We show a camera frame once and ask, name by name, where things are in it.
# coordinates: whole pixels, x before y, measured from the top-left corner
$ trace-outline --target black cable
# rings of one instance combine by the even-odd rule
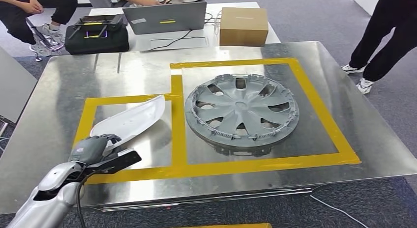
[[[80,181],[80,184],[78,184],[77,191],[76,191],[76,194],[75,194],[75,197],[77,198],[77,214],[78,214],[78,218],[80,219],[80,223],[81,223],[82,228],[86,228],[86,223],[84,221],[83,213],[81,211],[81,199],[80,199],[81,187],[84,185],[84,183],[87,181],[87,179],[90,176],[94,175],[95,173],[97,173],[97,171],[94,171],[94,172],[88,174],[82,181]]]
[[[211,13],[207,13],[207,12],[206,12],[206,14],[209,14],[211,17],[210,17],[210,18],[208,18],[208,19],[204,19],[204,20],[205,20],[204,24],[209,23],[209,21],[210,21],[211,19],[213,19],[213,15],[212,15]]]
[[[204,19],[204,20],[205,20],[204,24],[208,23],[211,19],[213,19],[213,15],[212,15],[211,13],[207,13],[207,12],[206,12],[206,14],[209,14],[209,15],[210,15],[210,18],[208,18],[208,19]],[[179,40],[184,39],[184,38],[185,38],[186,36],[188,36],[188,34],[189,34],[190,32],[192,32],[192,31],[193,31],[193,30],[189,30],[189,31],[187,32],[187,34],[185,34],[183,37],[181,37],[181,38],[178,38],[178,39],[174,40],[173,42],[169,43],[168,45],[155,47],[155,48],[152,48],[152,49],[150,49],[150,50],[148,50],[148,51],[152,51],[152,50],[156,50],[156,49],[160,49],[160,48],[166,48],[166,47],[168,47],[168,46],[170,46],[170,45],[174,44],[175,42],[177,42],[177,41],[179,41]]]
[[[165,47],[168,47],[168,46],[170,46],[170,45],[174,44],[175,42],[177,42],[177,41],[179,41],[179,40],[184,39],[184,38],[185,38],[186,36],[188,36],[188,34],[189,34],[190,32],[192,32],[192,31],[193,31],[193,30],[189,30],[189,31],[187,32],[187,34],[185,34],[183,37],[181,37],[181,38],[178,38],[178,39],[174,40],[173,42],[169,43],[168,45],[164,45],[164,46],[159,46],[159,47],[156,47],[156,48],[152,48],[152,49],[150,49],[150,50],[148,50],[148,51],[152,51],[152,50],[156,50],[156,49],[160,49],[160,48],[165,48]]]

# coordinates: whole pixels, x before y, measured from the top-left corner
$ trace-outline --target black pants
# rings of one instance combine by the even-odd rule
[[[369,62],[382,38],[395,28],[391,40]],[[417,47],[417,0],[379,0],[349,65],[362,68],[363,77],[377,81],[410,50]]]
[[[57,8],[52,15],[52,21],[66,24],[71,19],[77,8],[77,0],[38,0],[42,6]],[[33,33],[26,24],[25,18],[32,14],[26,13],[21,8],[9,3],[0,2],[0,20],[6,26],[8,32],[17,39],[35,44]]]

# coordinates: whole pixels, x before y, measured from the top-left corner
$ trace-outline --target stainless steel tabletop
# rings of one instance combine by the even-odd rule
[[[230,153],[213,148],[186,126],[186,162],[208,164],[337,153],[309,94],[285,64],[170,69],[170,63],[296,58],[359,161],[291,170],[90,184],[85,206],[155,205],[273,192],[279,188],[400,176],[417,173],[417,161],[369,101],[355,88],[319,42],[270,44],[263,48],[214,47],[151,53],[128,52],[53,57],[0,160],[0,214],[13,213],[56,164],[68,159],[85,100],[98,97],[165,94],[171,75],[182,74],[183,96],[216,75],[256,73],[280,82],[300,109],[294,132],[265,154]],[[94,123],[136,104],[98,106]],[[172,101],[160,121],[129,142],[143,161],[133,169],[172,164]]]

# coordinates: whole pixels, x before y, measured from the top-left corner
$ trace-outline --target laptop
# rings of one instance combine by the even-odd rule
[[[136,35],[203,29],[207,2],[123,8]]]

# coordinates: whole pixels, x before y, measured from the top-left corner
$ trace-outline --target cable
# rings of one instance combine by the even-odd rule
[[[193,31],[193,30],[189,30],[189,31],[187,32],[187,34],[185,34],[183,37],[181,37],[181,38],[178,38],[178,39],[174,40],[173,42],[169,43],[168,45],[164,45],[164,46],[159,46],[159,47],[156,47],[156,48],[152,48],[152,49],[150,49],[150,50],[148,50],[148,51],[152,51],[152,50],[156,50],[156,49],[160,49],[160,48],[165,48],[165,47],[168,47],[168,46],[170,46],[170,45],[174,44],[175,42],[177,42],[177,41],[179,41],[179,40],[184,39],[184,38],[185,38],[186,36],[188,36],[188,34],[189,34],[190,32],[192,32],[192,31]]]
[[[218,35],[219,34],[219,28],[220,28],[220,19],[221,19],[221,16],[222,15],[222,10],[220,10],[219,12],[218,12],[218,14],[217,14],[217,16],[216,16],[216,18],[214,19],[214,33],[216,34],[216,35]]]
[[[90,174],[88,174],[81,182],[80,184],[78,184],[77,186],[77,192],[75,194],[75,197],[77,198],[77,214],[78,214],[78,218],[80,219],[80,223],[81,223],[81,227],[82,228],[86,228],[86,223],[84,221],[84,217],[83,217],[83,213],[81,211],[81,198],[80,198],[80,192],[81,192],[81,187],[84,185],[84,183],[87,181],[87,179],[94,175],[95,173],[97,173],[98,171],[94,171]]]
[[[207,24],[207,23],[208,23],[211,19],[213,19],[213,15],[212,15],[211,13],[207,13],[207,12],[206,12],[206,14],[209,14],[209,15],[210,15],[210,18],[208,18],[208,19],[204,19],[204,20],[205,20],[204,24]],[[152,49],[150,49],[150,50],[148,50],[148,51],[152,51],[152,50],[156,50],[156,49],[160,49],[160,48],[166,48],[166,47],[168,47],[168,46],[170,46],[170,45],[174,44],[175,42],[177,42],[177,41],[179,41],[179,40],[184,39],[184,38],[185,38],[186,36],[188,36],[188,34],[189,34],[190,32],[192,32],[192,31],[193,31],[193,30],[189,30],[189,31],[187,32],[187,34],[185,34],[183,37],[181,37],[181,38],[178,38],[178,39],[174,40],[173,42],[169,43],[168,45],[155,47],[155,48],[152,48]]]
[[[314,188],[311,190],[311,192],[314,192],[314,191],[316,191],[317,189],[319,189],[320,187],[323,187],[323,186],[325,186],[325,185],[328,185],[328,184],[323,184],[323,185],[319,185],[319,186],[317,186],[317,187],[314,187]]]
[[[327,206],[327,207],[329,207],[329,208],[332,208],[332,209],[334,209],[334,210],[336,210],[336,211],[339,211],[339,212],[341,212],[341,213],[345,214],[345,215],[346,215],[346,216],[348,216],[350,219],[352,219],[352,220],[354,220],[355,222],[357,222],[357,223],[361,224],[363,227],[365,227],[365,228],[369,228],[369,227],[367,227],[364,223],[360,222],[360,221],[359,221],[359,220],[357,220],[356,218],[354,218],[354,217],[352,217],[351,215],[349,215],[347,212],[345,212],[345,211],[343,211],[343,210],[341,210],[341,209],[339,209],[339,208],[335,208],[335,207],[333,207],[333,206],[330,206],[330,205],[328,205],[327,203],[325,203],[325,202],[321,201],[320,199],[318,199],[318,198],[316,198],[316,197],[314,197],[314,196],[312,196],[312,195],[310,195],[310,197],[312,197],[314,200],[316,200],[316,201],[318,201],[318,202],[320,202],[320,203],[322,203],[322,204],[326,205],[326,206]]]
[[[0,142],[2,142],[2,141],[5,141],[5,140],[9,140],[10,138],[6,138],[6,137],[0,137]],[[4,152],[4,148],[3,147],[1,147],[0,146],[0,150],[2,151],[2,152]]]
[[[204,20],[205,20],[205,24],[207,24],[207,23],[209,23],[209,21],[211,20],[211,19],[213,19],[213,15],[211,14],[211,13],[207,13],[206,12],[206,14],[209,14],[210,15],[210,18],[204,18]]]

